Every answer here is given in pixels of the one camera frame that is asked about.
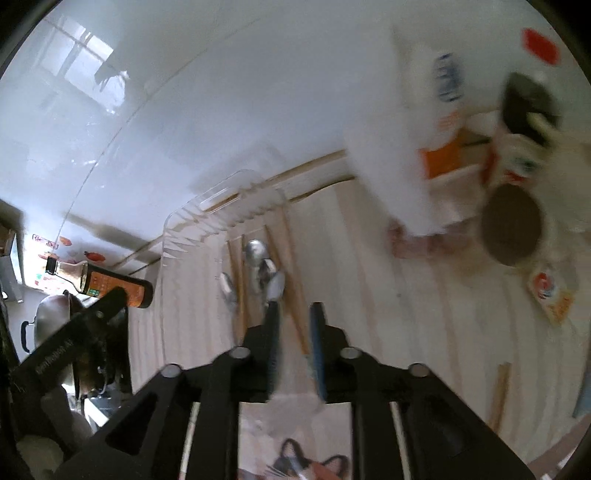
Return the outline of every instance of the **bottle cap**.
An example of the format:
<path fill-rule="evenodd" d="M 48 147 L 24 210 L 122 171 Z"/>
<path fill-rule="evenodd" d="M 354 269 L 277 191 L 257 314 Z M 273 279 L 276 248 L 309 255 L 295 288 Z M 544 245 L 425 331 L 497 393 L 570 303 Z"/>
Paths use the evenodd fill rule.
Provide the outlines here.
<path fill-rule="evenodd" d="M 50 275 L 55 275 L 57 271 L 57 260 L 53 257 L 47 258 L 47 265 L 45 266 L 45 271 Z"/>

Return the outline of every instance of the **red lid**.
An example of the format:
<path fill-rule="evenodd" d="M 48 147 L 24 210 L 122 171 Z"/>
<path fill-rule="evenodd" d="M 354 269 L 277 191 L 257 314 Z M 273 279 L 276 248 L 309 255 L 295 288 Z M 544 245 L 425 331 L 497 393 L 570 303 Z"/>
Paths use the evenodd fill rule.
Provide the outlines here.
<path fill-rule="evenodd" d="M 524 28 L 522 39 L 524 48 L 540 60 L 550 65 L 557 65 L 560 61 L 560 51 L 556 44 L 533 28 Z"/>

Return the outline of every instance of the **metal pot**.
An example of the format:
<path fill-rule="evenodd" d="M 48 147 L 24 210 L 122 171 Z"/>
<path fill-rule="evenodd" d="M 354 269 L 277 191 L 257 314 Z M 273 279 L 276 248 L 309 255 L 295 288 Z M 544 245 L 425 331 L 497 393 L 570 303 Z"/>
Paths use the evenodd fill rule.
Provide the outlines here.
<path fill-rule="evenodd" d="M 37 307 L 35 319 L 32 322 L 24 321 L 21 324 L 21 345 L 26 353 L 31 353 L 27 348 L 27 330 L 33 325 L 35 348 L 41 345 L 51 335 L 56 333 L 70 320 L 69 294 L 51 295 L 44 298 Z M 62 384 L 74 388 L 72 366 L 69 365 L 60 376 Z"/>

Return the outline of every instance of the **wooden stick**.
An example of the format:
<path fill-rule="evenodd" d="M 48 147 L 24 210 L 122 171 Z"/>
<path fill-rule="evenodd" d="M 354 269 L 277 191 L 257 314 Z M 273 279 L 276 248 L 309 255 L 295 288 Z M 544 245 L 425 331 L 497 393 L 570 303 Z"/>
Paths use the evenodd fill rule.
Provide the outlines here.
<path fill-rule="evenodd" d="M 286 300 L 289 301 L 291 307 L 291 316 L 294 319 L 295 329 L 300 340 L 302 353 L 308 355 L 310 353 L 310 347 L 306 335 L 306 332 L 308 331 L 306 300 L 304 299 L 304 293 L 301 286 L 300 267 L 297 264 L 297 257 L 295 255 L 296 248 L 291 235 L 290 224 L 287 219 L 285 207 L 282 206 L 279 208 L 279 216 L 281 217 L 283 228 L 287 234 L 288 264 L 290 265 L 291 270 L 290 275 L 285 275 Z"/>
<path fill-rule="evenodd" d="M 240 262 L 238 263 L 238 340 L 240 344 L 244 340 L 246 329 L 248 328 L 248 318 L 246 311 L 246 274 L 244 266 L 244 235 L 240 237 Z"/>
<path fill-rule="evenodd" d="M 509 379 L 511 378 L 511 364 L 500 364 L 496 374 L 495 393 L 492 397 L 491 416 L 488 420 L 488 426 L 495 433 L 499 433 L 501 422 L 505 412 L 505 403 L 509 391 Z"/>
<path fill-rule="evenodd" d="M 275 240 L 271 235 L 271 230 L 269 229 L 267 224 L 264 225 L 264 229 L 265 234 L 267 236 L 267 245 L 269 246 L 269 256 L 271 257 L 271 260 L 273 260 L 273 263 L 277 267 L 277 270 L 283 270 L 283 273 L 285 274 L 285 289 L 283 291 L 284 303 L 288 311 L 291 313 L 291 318 L 294 321 L 295 331 L 297 332 L 298 340 L 300 341 L 301 351 L 304 355 L 307 355 L 309 353 L 309 349 L 307 346 L 306 337 L 304 333 L 301 331 L 300 324 L 298 323 L 296 316 L 296 296 L 294 295 L 293 282 L 291 281 L 291 276 L 288 272 L 285 271 L 285 269 L 283 269 L 281 257 L 279 256 L 279 252 L 277 250 L 277 244 L 275 243 Z"/>
<path fill-rule="evenodd" d="M 236 264 L 236 258 L 234 257 L 234 252 L 232 251 L 232 244 L 230 242 L 230 240 L 226 241 L 226 247 L 228 249 L 228 258 L 230 260 L 230 275 L 232 277 L 232 284 L 234 285 L 234 288 L 236 288 L 236 299 L 239 298 L 238 296 L 238 266 Z M 234 312 L 234 315 L 232 315 L 232 332 L 234 333 L 234 341 L 236 343 L 236 345 L 238 345 L 240 342 L 240 334 L 241 331 L 239 331 L 238 329 L 238 323 L 236 321 L 236 313 Z"/>
<path fill-rule="evenodd" d="M 277 244 L 275 243 L 275 240 L 273 240 L 271 230 L 269 230 L 267 224 L 265 224 L 263 228 L 265 229 L 265 235 L 267 236 L 267 245 L 269 245 L 269 255 L 271 256 L 271 260 L 273 260 L 273 263 L 277 267 L 277 270 L 281 270 L 283 268 L 283 265 L 281 264 L 281 257 L 279 256 L 279 252 L 277 251 Z"/>

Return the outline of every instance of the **orange label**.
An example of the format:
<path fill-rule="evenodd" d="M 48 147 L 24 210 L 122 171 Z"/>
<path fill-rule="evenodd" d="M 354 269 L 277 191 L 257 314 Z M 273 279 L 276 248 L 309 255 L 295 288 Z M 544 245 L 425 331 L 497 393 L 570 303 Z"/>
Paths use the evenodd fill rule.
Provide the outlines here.
<path fill-rule="evenodd" d="M 127 293 L 127 305 L 130 307 L 139 307 L 144 299 L 144 287 L 136 285 L 125 280 L 113 278 L 99 272 L 90 274 L 90 283 L 88 285 L 87 295 L 91 297 L 104 297 L 115 287 L 123 287 Z"/>
<path fill-rule="evenodd" d="M 569 312 L 570 306 L 574 302 L 574 297 L 571 292 L 569 291 L 562 291 L 560 292 L 561 296 L 556 301 L 555 304 L 548 305 L 549 311 L 552 312 L 554 316 L 554 321 L 559 325 L 564 321 L 566 318 L 567 313 Z"/>
<path fill-rule="evenodd" d="M 450 128 L 455 127 L 459 121 L 460 121 L 460 112 L 458 112 L 457 110 L 454 110 L 449 115 L 441 117 L 439 119 L 439 121 L 437 122 L 437 129 L 440 132 L 444 132 L 446 130 L 449 130 Z"/>
<path fill-rule="evenodd" d="M 422 149 L 427 178 L 432 179 L 444 173 L 460 168 L 460 137 L 456 136 L 447 145 L 437 150 Z"/>

